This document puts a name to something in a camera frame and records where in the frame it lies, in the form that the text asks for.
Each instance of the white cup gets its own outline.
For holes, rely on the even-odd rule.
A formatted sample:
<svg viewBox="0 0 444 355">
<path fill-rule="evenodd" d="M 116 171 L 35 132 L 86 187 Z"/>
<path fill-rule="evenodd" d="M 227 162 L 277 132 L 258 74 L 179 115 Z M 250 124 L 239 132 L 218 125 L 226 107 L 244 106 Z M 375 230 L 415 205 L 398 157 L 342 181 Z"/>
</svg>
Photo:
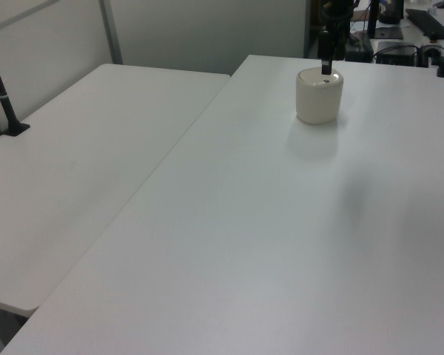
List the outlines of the white cup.
<svg viewBox="0 0 444 355">
<path fill-rule="evenodd" d="M 307 124 L 326 124 L 337 118 L 342 97 L 343 76 L 332 70 L 323 75 L 321 68 L 302 70 L 296 78 L 296 113 Z"/>
</svg>

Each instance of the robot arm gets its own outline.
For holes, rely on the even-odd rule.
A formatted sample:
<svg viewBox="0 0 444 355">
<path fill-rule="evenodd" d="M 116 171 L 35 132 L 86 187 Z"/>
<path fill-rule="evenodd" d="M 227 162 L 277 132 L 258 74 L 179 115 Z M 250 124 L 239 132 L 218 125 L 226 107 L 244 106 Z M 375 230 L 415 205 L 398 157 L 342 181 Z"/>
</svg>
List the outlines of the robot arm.
<svg viewBox="0 0 444 355">
<path fill-rule="evenodd" d="M 332 61 L 341 61 L 346 54 L 346 42 L 349 37 L 350 19 L 354 0 L 320 0 L 319 17 L 326 23 L 326 30 L 319 35 L 317 57 L 322 61 L 322 73 L 331 75 Z"/>
</svg>

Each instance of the white table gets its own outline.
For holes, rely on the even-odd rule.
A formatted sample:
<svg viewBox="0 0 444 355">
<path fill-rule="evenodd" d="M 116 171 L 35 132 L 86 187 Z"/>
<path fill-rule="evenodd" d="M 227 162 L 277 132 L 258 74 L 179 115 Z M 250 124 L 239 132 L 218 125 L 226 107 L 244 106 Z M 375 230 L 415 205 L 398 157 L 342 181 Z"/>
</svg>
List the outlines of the white table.
<svg viewBox="0 0 444 355">
<path fill-rule="evenodd" d="M 3 355 L 444 355 L 444 79 L 336 62 L 309 126 L 319 65 L 249 56 Z"/>
<path fill-rule="evenodd" d="M 0 137 L 0 308 L 43 303 L 227 80 L 104 65 Z"/>
</svg>

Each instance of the keyboard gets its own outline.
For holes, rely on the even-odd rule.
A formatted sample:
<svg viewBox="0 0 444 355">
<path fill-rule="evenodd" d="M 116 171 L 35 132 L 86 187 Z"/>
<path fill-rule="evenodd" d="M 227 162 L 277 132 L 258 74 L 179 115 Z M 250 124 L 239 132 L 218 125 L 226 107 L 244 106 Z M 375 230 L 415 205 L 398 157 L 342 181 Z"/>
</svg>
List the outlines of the keyboard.
<svg viewBox="0 0 444 355">
<path fill-rule="evenodd" d="M 437 39 L 444 39 L 444 26 L 427 11 L 406 9 L 409 21 L 424 32 L 429 38 L 432 33 L 436 33 Z"/>
</svg>

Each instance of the desk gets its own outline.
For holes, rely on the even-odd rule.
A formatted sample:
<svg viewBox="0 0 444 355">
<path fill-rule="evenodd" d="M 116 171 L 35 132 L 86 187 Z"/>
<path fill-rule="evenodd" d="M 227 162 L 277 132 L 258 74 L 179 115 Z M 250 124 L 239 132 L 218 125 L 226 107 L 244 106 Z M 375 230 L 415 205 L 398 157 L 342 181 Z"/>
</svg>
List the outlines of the desk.
<svg viewBox="0 0 444 355">
<path fill-rule="evenodd" d="M 104 65 L 0 137 L 0 308 L 43 303 L 227 80 Z"/>
<path fill-rule="evenodd" d="M 313 66 L 249 56 L 3 355 L 444 355 L 444 79 L 336 62 L 309 126 Z"/>
<path fill-rule="evenodd" d="M 356 10 L 358 12 L 362 12 L 367 8 L 370 1 L 364 1 L 362 0 L 359 5 L 360 10 Z M 426 11 L 428 7 L 432 7 L 433 4 L 437 3 L 438 1 L 435 0 L 414 0 L 414 1 L 406 1 L 405 2 L 405 9 L 415 9 L 415 10 L 424 10 Z M 372 39 L 371 45 L 373 47 L 374 53 L 377 52 L 378 48 L 378 42 L 380 41 L 394 41 L 394 42 L 409 42 L 412 43 L 418 47 L 421 46 L 427 46 L 427 45 L 437 45 L 444 47 L 444 40 L 437 41 L 436 44 L 432 44 L 429 41 L 429 38 L 423 34 L 423 31 L 421 31 L 416 25 L 414 25 L 412 22 L 408 20 L 408 14 L 406 11 L 404 12 L 405 19 L 402 20 L 405 23 L 408 23 L 409 26 L 402 27 L 401 31 L 403 32 L 403 39 L 397 40 L 397 39 Z M 442 26 L 444 26 L 444 9 L 437 9 L 437 14 L 434 15 L 435 19 L 438 20 L 438 22 L 441 23 Z M 379 21 L 377 21 L 377 27 L 382 25 Z M 441 55 L 444 55 L 444 50 L 440 50 Z"/>
</svg>

